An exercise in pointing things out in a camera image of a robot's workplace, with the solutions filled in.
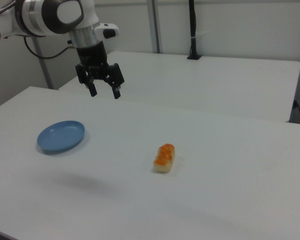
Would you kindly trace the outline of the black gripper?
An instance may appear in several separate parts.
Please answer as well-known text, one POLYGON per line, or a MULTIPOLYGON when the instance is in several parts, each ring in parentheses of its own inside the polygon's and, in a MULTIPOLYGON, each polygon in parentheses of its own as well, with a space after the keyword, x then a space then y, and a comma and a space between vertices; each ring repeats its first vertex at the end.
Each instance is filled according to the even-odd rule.
POLYGON ((95 97, 97 90, 94 80, 103 80, 111 86, 115 99, 120 98, 121 85, 125 82, 120 66, 109 65, 103 41, 83 48, 76 48, 80 63, 75 66, 78 80, 95 97))

